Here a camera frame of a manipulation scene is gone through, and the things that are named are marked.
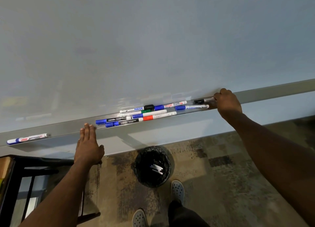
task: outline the hand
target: hand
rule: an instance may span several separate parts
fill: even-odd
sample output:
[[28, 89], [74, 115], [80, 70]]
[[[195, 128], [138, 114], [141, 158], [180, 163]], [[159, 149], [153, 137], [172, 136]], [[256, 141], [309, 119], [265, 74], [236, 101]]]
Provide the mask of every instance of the hand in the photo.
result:
[[220, 93], [214, 94], [214, 97], [217, 101], [218, 112], [224, 119], [227, 119], [231, 113], [242, 113], [241, 104], [231, 90], [222, 88]]
[[92, 166], [97, 164], [104, 154], [104, 146], [98, 146], [96, 142], [95, 127], [85, 123], [84, 128], [80, 129], [80, 139], [77, 142], [74, 162], [82, 161]]

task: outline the shoe with holes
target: shoe with holes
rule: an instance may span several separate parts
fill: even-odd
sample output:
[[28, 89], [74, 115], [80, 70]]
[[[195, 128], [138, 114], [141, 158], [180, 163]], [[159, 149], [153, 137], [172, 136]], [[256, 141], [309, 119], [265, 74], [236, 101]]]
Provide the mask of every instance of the shoe with holes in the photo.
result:
[[180, 181], [172, 181], [171, 193], [174, 199], [178, 199], [182, 205], [184, 204], [185, 190], [183, 184]]
[[148, 227], [146, 214], [143, 209], [138, 209], [132, 218], [132, 227]]

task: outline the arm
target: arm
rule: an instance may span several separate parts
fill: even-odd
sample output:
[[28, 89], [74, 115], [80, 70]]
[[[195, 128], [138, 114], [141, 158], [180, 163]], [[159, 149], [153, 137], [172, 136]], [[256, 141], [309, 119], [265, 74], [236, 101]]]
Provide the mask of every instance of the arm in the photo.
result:
[[315, 226], [315, 153], [250, 120], [230, 90], [221, 89], [215, 99], [219, 113], [240, 135], [259, 171]]
[[19, 227], [70, 227], [77, 225], [82, 192], [92, 165], [104, 156], [104, 147], [96, 142], [94, 126], [86, 123], [69, 172]]

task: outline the black trash can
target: black trash can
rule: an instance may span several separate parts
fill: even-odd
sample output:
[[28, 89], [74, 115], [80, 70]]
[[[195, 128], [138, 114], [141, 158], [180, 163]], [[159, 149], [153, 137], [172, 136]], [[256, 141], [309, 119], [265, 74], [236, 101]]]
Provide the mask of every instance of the black trash can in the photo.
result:
[[[162, 175], [153, 170], [151, 165], [163, 168]], [[138, 181], [150, 188], [163, 185], [171, 175], [171, 163], [166, 152], [160, 146], [149, 146], [140, 151], [133, 163], [133, 171]]]

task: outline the whiteboard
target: whiteboard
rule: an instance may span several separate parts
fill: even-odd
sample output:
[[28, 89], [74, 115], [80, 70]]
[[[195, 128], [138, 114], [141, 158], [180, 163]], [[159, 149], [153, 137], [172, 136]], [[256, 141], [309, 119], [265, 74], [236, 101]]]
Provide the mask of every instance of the whiteboard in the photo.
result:
[[315, 78], [314, 0], [0, 0], [0, 132]]

